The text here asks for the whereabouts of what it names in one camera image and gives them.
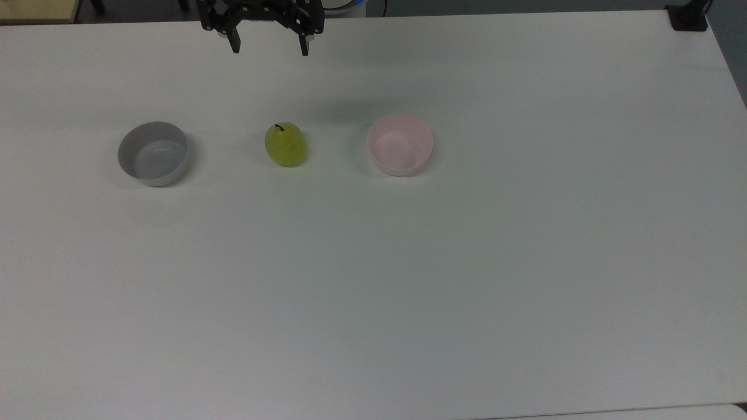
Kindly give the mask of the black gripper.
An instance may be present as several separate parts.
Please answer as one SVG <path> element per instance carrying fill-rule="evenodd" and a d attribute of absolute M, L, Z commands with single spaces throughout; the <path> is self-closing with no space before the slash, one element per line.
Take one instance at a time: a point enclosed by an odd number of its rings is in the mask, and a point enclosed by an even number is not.
<path fill-rule="evenodd" d="M 225 1 L 226 9 L 216 5 L 199 5 L 198 16 L 205 31 L 224 36 L 233 53 L 240 53 L 241 40 L 236 32 L 240 21 L 287 22 L 287 27 L 299 37 L 301 54 L 309 56 L 310 41 L 324 32 L 324 7 L 321 2 L 294 1 Z"/>

